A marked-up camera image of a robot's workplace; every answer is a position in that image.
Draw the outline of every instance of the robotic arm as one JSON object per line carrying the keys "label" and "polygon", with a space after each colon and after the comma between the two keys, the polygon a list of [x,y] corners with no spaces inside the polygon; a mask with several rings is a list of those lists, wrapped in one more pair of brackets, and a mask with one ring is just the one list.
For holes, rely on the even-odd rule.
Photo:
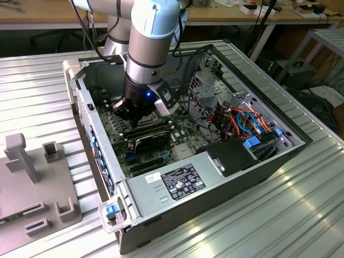
{"label": "robotic arm", "polygon": [[178,0],[74,0],[80,8],[108,15],[108,28],[117,21],[106,41],[104,54],[128,52],[121,101],[112,104],[118,116],[136,127],[155,108],[163,116],[178,108],[178,97],[161,79],[162,67],[178,26]]}

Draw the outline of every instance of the aluminum profile table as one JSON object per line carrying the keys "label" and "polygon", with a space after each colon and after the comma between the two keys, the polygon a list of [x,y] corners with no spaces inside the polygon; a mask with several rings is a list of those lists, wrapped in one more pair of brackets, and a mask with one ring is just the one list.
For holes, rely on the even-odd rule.
{"label": "aluminum profile table", "polygon": [[[344,142],[232,44],[212,43],[314,143],[265,182],[123,257],[344,257]],[[101,200],[62,74],[63,60],[94,55],[0,59],[1,148],[3,136],[12,132],[24,133],[28,149],[62,143],[84,216],[3,257],[119,256],[116,238],[102,229],[96,212]],[[223,76],[242,89],[228,70]]]}
{"label": "aluminum profile table", "polygon": [[[287,65],[283,68],[283,70],[277,77],[276,81],[278,83],[280,83],[282,79],[286,76],[289,69],[292,67],[292,65],[295,63],[298,57],[302,54],[303,50],[307,47],[307,45],[312,39],[315,39],[318,43],[306,57],[305,62],[310,63],[322,46],[325,46],[337,55],[344,57],[344,30],[310,30],[301,42],[301,44],[293,53]],[[341,69],[336,75],[333,76],[333,78],[336,78],[343,72],[344,70]]]}

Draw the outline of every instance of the blue latch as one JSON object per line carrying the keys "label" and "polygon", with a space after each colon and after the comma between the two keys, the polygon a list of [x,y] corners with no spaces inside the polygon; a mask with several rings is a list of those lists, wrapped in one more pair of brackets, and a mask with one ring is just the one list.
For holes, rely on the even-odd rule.
{"label": "blue latch", "polygon": [[93,136],[91,140],[91,147],[95,146],[95,142],[96,142],[96,137]]}
{"label": "blue latch", "polygon": [[105,207],[106,210],[106,217],[108,219],[113,219],[116,215],[116,213],[120,212],[120,208],[118,204],[112,204],[107,207]]}
{"label": "blue latch", "polygon": [[276,134],[278,135],[278,137],[280,137],[280,136],[283,134],[282,130],[279,129],[279,128],[277,128],[277,129],[275,130],[275,132],[276,132]]}
{"label": "blue latch", "polygon": [[247,138],[245,140],[245,145],[248,147],[248,148],[252,148],[253,146],[256,146],[258,144],[260,144],[260,140],[258,140],[258,138],[256,136],[253,136],[253,137],[250,137],[250,138]]}

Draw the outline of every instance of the wooden table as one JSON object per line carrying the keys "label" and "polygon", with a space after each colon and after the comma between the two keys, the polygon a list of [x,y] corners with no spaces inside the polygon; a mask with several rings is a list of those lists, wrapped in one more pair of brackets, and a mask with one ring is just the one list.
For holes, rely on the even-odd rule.
{"label": "wooden table", "polygon": [[[76,17],[68,0],[20,0],[25,13],[0,7],[0,30],[51,30],[55,28],[79,28]],[[269,17],[268,25],[257,43],[251,59],[256,60],[261,49],[268,40],[277,24],[330,24],[336,28],[342,17],[334,16],[329,19],[302,18],[290,10],[290,6],[282,5],[283,10]],[[231,8],[213,2],[209,8],[191,7],[189,10],[188,26],[202,25],[253,25],[256,15],[246,15],[239,6]],[[85,11],[79,10],[81,17]],[[95,14],[95,27],[107,27],[106,15]]]}

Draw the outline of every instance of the warning label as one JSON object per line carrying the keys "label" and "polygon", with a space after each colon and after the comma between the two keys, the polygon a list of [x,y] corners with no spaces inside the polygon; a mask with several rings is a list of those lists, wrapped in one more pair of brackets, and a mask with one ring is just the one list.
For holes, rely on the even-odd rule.
{"label": "warning label", "polygon": [[205,188],[205,184],[192,164],[163,174],[161,175],[161,179],[165,183],[173,200],[182,199],[193,192]]}

